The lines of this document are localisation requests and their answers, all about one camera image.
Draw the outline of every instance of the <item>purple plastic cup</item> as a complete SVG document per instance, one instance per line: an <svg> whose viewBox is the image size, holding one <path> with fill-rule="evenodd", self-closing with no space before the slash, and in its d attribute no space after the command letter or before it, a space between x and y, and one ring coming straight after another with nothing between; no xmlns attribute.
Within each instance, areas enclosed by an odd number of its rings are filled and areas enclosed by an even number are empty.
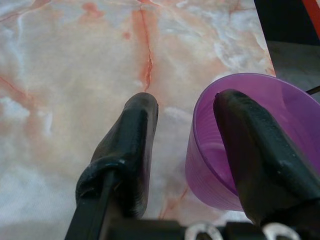
<svg viewBox="0 0 320 240"><path fill-rule="evenodd" d="M215 95L226 89L243 92L266 108L320 173L320 104L275 77L233 74L210 84L193 112L185 174L190 189L202 202L218 209L242 211L213 111Z"/></svg>

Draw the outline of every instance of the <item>marble-patterned table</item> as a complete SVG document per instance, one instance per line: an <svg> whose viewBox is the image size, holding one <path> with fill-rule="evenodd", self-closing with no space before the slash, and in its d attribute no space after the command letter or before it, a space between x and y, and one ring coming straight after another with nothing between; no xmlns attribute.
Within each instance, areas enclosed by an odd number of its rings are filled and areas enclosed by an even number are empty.
<svg viewBox="0 0 320 240"><path fill-rule="evenodd" d="M159 103L145 218L244 220L189 190L202 90L274 75L253 0L1 0L0 239L63 239L78 177L135 93Z"/></svg>

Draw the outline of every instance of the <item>metal ring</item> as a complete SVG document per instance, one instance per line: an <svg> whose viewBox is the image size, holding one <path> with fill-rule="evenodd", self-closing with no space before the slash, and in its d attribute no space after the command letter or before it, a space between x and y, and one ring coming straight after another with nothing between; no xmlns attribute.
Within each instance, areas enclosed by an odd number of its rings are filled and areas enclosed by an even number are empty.
<svg viewBox="0 0 320 240"><path fill-rule="evenodd" d="M292 228L281 223L269 223L262 229L267 240L277 240L277 237L283 236L290 240L301 240L300 236Z"/></svg>
<svg viewBox="0 0 320 240"><path fill-rule="evenodd" d="M202 221L188 227L184 234L184 240L196 240L198 234L206 233L212 240L224 240L220 231L210 222Z"/></svg>

